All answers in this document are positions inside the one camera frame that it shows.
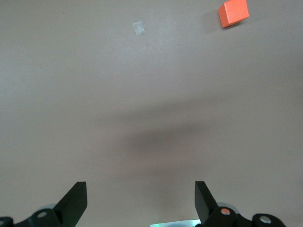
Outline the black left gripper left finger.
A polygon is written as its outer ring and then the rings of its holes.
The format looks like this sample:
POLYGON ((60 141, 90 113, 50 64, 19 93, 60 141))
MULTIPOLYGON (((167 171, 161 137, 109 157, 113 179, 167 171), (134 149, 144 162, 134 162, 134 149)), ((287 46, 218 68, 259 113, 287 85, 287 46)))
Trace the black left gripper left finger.
POLYGON ((2 227, 74 227, 86 208, 86 182, 77 182, 53 208, 38 210, 19 223, 14 223, 11 217, 1 217, 0 225, 2 227))

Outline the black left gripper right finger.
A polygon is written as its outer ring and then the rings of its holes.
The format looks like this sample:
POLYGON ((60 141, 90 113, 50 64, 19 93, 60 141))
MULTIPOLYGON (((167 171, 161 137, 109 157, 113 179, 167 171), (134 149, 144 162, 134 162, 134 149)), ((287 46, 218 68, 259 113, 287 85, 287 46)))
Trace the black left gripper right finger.
POLYGON ((227 206, 219 206, 204 181, 195 182, 195 209, 198 227, 285 227, 277 217, 257 213, 251 220, 227 206))

